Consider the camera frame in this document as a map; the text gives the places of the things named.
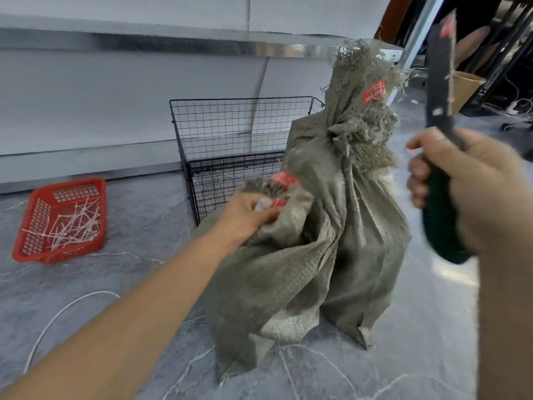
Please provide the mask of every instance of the black rack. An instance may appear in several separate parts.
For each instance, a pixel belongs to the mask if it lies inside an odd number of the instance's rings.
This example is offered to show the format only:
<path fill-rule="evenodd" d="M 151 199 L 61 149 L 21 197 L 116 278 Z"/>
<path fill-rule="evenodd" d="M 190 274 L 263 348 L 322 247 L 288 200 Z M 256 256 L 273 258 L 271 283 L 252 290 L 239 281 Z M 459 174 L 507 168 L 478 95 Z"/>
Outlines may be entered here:
<path fill-rule="evenodd" d="M 279 172 L 290 123 L 323 107 L 312 96 L 170 100 L 196 224 L 243 180 Z"/>

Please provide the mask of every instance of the red basket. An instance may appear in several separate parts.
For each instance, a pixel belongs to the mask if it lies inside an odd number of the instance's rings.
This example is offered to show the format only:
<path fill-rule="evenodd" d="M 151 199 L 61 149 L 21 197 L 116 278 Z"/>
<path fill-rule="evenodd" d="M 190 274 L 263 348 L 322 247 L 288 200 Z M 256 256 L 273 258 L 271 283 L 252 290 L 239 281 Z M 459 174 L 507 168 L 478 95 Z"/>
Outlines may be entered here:
<path fill-rule="evenodd" d="M 90 204 L 98 199 L 98 235 L 88 242 L 75 242 L 52 249 L 51 238 L 42 235 L 51 233 L 58 216 L 71 215 L 75 213 L 76 204 Z M 101 250 L 104 245 L 106 209 L 105 180 L 102 178 L 88 178 L 37 188 L 30 195 L 28 208 L 13 247 L 13 259 L 18 262 L 38 261 L 52 264 Z"/>

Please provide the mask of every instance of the green grip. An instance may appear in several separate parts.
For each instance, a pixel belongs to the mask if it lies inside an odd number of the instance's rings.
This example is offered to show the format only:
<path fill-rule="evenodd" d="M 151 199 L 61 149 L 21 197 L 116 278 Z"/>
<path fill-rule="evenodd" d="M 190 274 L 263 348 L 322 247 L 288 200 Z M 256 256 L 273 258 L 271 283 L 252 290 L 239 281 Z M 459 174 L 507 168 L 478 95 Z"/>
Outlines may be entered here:
<path fill-rule="evenodd" d="M 442 169 L 431 166 L 426 184 L 430 190 L 422 210 L 426 238 L 446 261 L 462 264 L 471 254 L 457 235 L 457 212 L 451 203 L 450 177 Z"/>

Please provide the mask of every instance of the left hand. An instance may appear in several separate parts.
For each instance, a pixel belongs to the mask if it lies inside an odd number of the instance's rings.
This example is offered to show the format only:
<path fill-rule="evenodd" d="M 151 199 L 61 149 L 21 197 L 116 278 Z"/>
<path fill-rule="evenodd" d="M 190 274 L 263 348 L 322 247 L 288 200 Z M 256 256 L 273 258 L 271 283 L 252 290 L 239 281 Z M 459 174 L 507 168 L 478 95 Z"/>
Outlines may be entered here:
<path fill-rule="evenodd" d="M 235 251 L 248 240 L 264 223 L 275 222 L 281 212 L 280 207 L 270 207 L 261 212 L 254 212 L 255 204 L 262 194 L 238 192 L 233 195 L 213 226 L 212 231 L 218 237 L 228 241 L 231 250 Z"/>

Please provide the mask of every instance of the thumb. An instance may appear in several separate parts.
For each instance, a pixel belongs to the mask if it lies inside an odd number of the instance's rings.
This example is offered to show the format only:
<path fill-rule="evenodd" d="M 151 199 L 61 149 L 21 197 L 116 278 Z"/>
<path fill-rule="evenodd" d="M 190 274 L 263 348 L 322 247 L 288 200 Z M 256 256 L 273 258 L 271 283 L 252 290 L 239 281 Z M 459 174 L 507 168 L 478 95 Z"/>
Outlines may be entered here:
<path fill-rule="evenodd" d="M 256 212 L 255 218 L 257 221 L 258 226 L 261 226 L 264 223 L 272 223 L 275 222 L 281 212 L 281 207 L 269 207 L 263 211 Z"/>
<path fill-rule="evenodd" d="M 476 170 L 481 163 L 449 141 L 437 128 L 422 131 L 418 137 L 424 156 L 449 176 L 463 175 Z"/>

